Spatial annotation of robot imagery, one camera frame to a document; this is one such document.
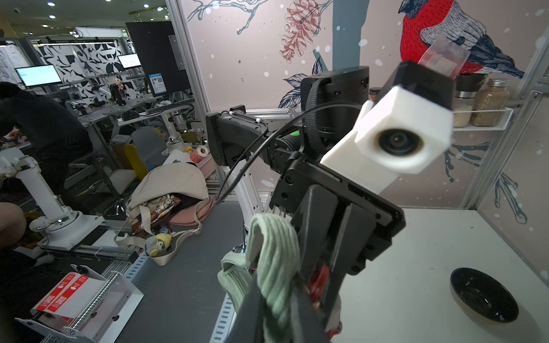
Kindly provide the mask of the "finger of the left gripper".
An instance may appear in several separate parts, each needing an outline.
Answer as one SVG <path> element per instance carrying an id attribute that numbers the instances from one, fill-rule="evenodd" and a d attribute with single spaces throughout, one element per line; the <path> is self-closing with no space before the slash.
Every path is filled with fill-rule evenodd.
<path id="1" fill-rule="evenodd" d="M 337 207 L 337 196 L 326 188 L 313 184 L 306 191 L 295 213 L 295 228 L 300 242 L 300 276 L 308 283 L 317 269 Z"/>
<path id="2" fill-rule="evenodd" d="M 323 298 L 325 317 L 333 311 L 340 287 L 376 226 L 373 206 L 350 204 L 345 208 L 330 260 L 330 282 Z"/>

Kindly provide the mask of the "green corduroy shoulder bag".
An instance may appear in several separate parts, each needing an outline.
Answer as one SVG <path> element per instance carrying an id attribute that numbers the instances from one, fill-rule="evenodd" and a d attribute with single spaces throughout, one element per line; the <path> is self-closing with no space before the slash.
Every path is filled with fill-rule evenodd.
<path id="1" fill-rule="evenodd" d="M 265 337 L 268 342 L 289 342 L 290 283 L 300 266 L 300 248 L 297 233 L 286 219 L 256 214 L 245 253 L 228 252 L 222 258 L 217 278 L 235 312 L 240 311 L 250 291 L 253 262 L 257 262 L 257 285 L 266 301 Z"/>

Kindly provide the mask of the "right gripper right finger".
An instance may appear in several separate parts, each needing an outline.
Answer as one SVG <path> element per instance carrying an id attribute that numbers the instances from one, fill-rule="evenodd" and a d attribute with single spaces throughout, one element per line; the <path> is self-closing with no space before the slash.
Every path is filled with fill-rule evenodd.
<path id="1" fill-rule="evenodd" d="M 292 342 L 329 343 L 317 311 L 311 303 L 305 283 L 294 278 L 291 283 L 290 322 Z"/>

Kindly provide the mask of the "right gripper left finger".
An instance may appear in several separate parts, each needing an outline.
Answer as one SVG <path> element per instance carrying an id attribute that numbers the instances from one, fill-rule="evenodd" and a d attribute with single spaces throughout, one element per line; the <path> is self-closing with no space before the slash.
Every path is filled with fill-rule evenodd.
<path id="1" fill-rule="evenodd" d="M 257 275 L 255 275 L 225 341 L 228 343 L 265 342 L 264 309 L 265 299 L 257 284 Z"/>

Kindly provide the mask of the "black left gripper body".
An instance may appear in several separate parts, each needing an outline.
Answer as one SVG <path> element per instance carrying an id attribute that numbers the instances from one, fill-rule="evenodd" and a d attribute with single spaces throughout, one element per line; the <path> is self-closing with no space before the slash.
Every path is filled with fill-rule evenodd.
<path id="1" fill-rule="evenodd" d="M 337 196 L 337 207 L 323 242 L 323 251 L 317 261 L 317 269 L 322 264 L 330 267 L 338 228 L 345 208 L 350 204 L 357 204 L 361 207 L 373 206 L 376 214 L 376 226 L 347 274 L 360 273 L 365 268 L 366 261 L 375 260 L 388 249 L 393 243 L 393 237 L 406 226 L 405 214 L 400 207 L 333 171 L 311 163 L 305 155 L 297 151 L 292 153 L 287 161 L 287 166 L 282 172 L 272 196 L 270 207 L 277 207 L 289 215 L 292 218 L 291 224 L 295 228 L 297 208 L 306 191 L 313 184 L 318 184 Z"/>

